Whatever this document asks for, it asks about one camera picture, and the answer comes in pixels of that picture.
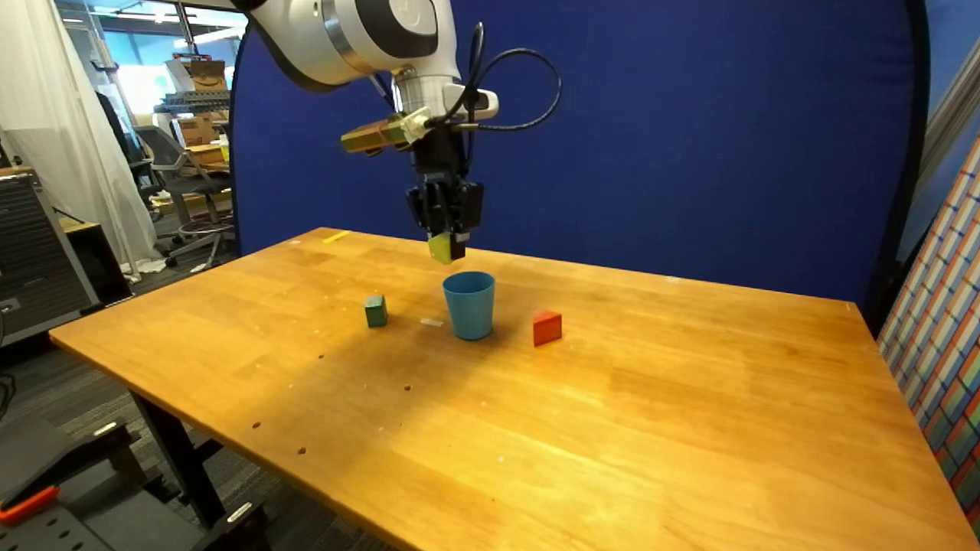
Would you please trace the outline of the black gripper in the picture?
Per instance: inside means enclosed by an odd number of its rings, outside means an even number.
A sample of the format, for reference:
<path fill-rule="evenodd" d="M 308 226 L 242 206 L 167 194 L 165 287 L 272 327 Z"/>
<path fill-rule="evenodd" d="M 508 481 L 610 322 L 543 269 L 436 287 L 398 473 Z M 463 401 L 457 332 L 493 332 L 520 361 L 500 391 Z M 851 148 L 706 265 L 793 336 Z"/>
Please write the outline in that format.
<path fill-rule="evenodd" d="M 449 231 L 449 261 L 463 261 L 483 203 L 483 185 L 470 176 L 463 135 L 437 125 L 410 148 L 410 158 L 419 173 L 406 194 L 417 223 L 428 242 Z"/>

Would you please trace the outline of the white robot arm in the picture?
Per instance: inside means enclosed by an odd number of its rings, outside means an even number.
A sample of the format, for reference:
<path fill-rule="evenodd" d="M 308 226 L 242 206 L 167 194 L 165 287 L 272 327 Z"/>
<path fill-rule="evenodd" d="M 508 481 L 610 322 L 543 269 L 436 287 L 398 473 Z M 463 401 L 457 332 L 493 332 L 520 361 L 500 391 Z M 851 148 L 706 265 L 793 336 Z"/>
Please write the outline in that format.
<path fill-rule="evenodd" d="M 419 183 L 406 194 L 428 255 L 463 261 L 481 223 L 483 185 L 470 176 L 463 130 L 497 113 L 497 96 L 457 64 L 449 0 L 232 0 L 272 57 L 318 92 L 391 75 L 391 113 L 339 135 L 346 153 L 406 149 Z"/>

